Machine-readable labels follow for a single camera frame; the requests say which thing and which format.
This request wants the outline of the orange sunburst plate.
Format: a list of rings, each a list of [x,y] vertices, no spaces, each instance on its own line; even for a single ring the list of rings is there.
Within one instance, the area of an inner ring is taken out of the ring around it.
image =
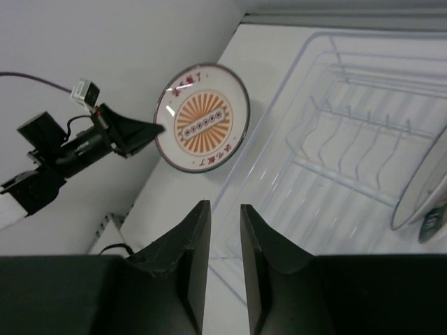
[[[249,128],[251,105],[240,77],[221,64],[195,64],[176,74],[160,95],[154,123],[163,159],[176,170],[200,174],[232,158]]]

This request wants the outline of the white plate thin green rim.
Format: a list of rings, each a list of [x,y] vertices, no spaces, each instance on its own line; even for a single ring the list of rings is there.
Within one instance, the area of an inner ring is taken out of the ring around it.
[[[424,155],[393,212],[391,230],[423,218],[446,197],[446,129]]]

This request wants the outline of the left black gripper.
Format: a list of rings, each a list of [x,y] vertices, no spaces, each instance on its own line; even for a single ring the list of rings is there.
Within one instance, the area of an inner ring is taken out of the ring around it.
[[[69,140],[71,123],[77,119],[70,119],[64,130],[43,112],[22,124],[17,131],[34,148],[27,156],[38,166],[71,178],[112,151],[124,158],[134,156],[165,131],[161,124],[124,117],[103,103],[98,107],[99,130],[92,126]]]

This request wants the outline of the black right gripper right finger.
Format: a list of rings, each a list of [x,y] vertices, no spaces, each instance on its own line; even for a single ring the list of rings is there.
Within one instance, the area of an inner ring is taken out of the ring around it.
[[[446,333],[445,255],[312,255],[250,204],[240,236],[252,334]]]

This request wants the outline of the green rim lettered plate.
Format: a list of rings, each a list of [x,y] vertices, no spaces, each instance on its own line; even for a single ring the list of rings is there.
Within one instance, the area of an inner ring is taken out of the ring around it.
[[[446,171],[436,169],[425,182],[427,209],[418,234],[420,244],[435,242],[446,234]]]

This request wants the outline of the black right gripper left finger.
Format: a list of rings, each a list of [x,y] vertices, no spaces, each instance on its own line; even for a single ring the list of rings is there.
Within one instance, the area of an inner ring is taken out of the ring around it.
[[[200,334],[210,202],[133,255],[1,259],[2,334]]]

